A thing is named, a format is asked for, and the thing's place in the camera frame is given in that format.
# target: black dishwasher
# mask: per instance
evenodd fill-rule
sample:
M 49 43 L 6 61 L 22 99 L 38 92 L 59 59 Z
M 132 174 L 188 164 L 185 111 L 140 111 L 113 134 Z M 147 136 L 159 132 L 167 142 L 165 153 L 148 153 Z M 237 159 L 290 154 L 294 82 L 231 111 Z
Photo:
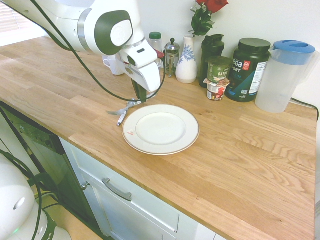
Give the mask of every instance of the black dishwasher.
M 57 185 L 59 202 L 99 234 L 97 221 L 59 137 L 1 101 L 0 108 L 39 172 L 48 173 Z

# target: blue floral vase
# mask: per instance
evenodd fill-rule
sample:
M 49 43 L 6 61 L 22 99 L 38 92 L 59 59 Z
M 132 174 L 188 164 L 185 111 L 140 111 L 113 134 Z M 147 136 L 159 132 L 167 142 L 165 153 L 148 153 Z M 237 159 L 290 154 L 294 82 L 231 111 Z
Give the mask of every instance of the blue floral vase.
M 176 79 L 184 84 L 191 84 L 197 78 L 198 68 L 194 54 L 193 35 L 188 34 L 183 37 L 183 52 L 176 66 Z

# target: black water bottle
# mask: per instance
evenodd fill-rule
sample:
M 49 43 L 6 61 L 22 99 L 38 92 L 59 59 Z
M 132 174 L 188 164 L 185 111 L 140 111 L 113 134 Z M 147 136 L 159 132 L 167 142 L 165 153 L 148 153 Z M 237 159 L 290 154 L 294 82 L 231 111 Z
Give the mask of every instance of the black water bottle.
M 204 80 L 208 76 L 208 62 L 206 61 L 210 57 L 221 56 L 222 51 L 225 49 L 225 43 L 222 41 L 224 35 L 215 34 L 211 36 L 205 36 L 201 48 L 201 66 L 198 76 L 199 85 L 203 88 L 207 88 L 207 84 L 204 83 Z

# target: metal drawer pull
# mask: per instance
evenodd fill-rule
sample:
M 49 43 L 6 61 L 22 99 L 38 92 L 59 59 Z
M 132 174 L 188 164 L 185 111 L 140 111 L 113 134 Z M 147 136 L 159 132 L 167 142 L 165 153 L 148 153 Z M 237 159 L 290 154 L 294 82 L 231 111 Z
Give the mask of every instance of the metal drawer pull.
M 87 181 L 81 185 L 81 189 L 84 191 L 87 189 L 88 185 L 90 185 L 90 183 L 88 183 Z
M 129 202 L 132 201 L 131 192 L 124 193 L 122 191 L 119 191 L 118 189 L 116 189 L 114 186 L 110 184 L 110 178 L 104 178 L 102 179 L 102 182 L 108 189 L 110 189 L 114 194 L 118 195 L 120 198 L 123 198 Z

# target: white mug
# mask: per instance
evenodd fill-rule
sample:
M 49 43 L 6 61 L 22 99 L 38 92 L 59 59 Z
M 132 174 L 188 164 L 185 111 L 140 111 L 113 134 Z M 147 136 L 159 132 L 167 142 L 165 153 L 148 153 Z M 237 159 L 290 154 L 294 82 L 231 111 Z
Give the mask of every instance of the white mug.
M 111 69 L 113 75 L 122 75 L 124 71 L 120 69 L 117 64 L 115 55 L 112 56 L 102 56 L 102 62 L 105 66 Z

